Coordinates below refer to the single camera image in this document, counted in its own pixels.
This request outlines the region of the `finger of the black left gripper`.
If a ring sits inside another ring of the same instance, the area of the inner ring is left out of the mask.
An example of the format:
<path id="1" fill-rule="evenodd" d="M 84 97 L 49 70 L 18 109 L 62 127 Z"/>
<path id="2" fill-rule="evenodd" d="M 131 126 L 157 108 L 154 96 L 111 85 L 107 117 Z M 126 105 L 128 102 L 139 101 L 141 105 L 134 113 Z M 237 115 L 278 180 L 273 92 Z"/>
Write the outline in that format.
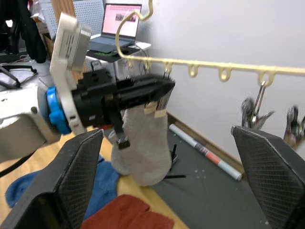
<path id="1" fill-rule="evenodd" d="M 157 102 L 171 90 L 117 90 L 113 98 L 104 101 L 104 110 L 124 110 L 150 102 Z"/>
<path id="2" fill-rule="evenodd" d="M 116 86 L 118 94 L 165 95 L 174 88 L 175 81 L 158 74 L 146 74 L 117 81 Z"/>

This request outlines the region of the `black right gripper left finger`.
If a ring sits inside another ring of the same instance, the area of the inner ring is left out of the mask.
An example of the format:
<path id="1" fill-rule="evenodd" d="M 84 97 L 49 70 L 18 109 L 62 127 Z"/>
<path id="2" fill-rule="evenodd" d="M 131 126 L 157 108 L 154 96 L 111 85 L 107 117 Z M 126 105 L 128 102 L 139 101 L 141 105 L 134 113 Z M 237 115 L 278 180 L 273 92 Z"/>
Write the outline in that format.
<path id="1" fill-rule="evenodd" d="M 25 190 L 2 229 L 79 229 L 87 210 L 103 140 L 93 130 L 66 141 Z"/>

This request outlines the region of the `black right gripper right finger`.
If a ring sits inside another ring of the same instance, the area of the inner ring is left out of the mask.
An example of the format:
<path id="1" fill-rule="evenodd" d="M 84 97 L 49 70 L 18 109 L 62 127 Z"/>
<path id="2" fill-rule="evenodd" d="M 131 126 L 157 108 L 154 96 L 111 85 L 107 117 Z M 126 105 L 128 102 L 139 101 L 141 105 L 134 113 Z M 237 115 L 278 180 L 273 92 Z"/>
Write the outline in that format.
<path id="1" fill-rule="evenodd" d="M 233 126 L 249 186 L 273 229 L 305 227 L 305 161 L 280 137 Z"/>

